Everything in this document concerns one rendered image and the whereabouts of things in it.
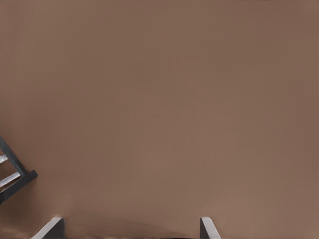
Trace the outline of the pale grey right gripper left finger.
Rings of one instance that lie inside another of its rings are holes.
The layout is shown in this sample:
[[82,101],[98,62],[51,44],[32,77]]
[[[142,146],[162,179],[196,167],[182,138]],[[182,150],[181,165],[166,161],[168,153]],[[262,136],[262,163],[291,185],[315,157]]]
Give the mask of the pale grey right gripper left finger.
[[31,239],[65,239],[65,219],[52,218]]

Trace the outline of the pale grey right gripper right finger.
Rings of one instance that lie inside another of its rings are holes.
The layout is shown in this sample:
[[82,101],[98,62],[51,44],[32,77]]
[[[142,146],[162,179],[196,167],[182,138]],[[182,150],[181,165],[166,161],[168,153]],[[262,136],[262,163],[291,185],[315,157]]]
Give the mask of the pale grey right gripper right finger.
[[200,218],[200,239],[221,239],[221,236],[210,217]]

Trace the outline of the black shoe rack silver rails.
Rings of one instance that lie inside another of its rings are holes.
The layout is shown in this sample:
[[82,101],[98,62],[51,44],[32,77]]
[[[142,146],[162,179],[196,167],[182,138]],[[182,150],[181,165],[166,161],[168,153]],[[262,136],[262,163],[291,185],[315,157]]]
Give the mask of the black shoe rack silver rails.
[[0,155],[0,165],[9,161],[15,168],[15,172],[0,180],[0,205],[25,187],[28,183],[34,180],[38,174],[35,170],[28,171],[20,162],[10,146],[0,135],[0,150],[3,155]]

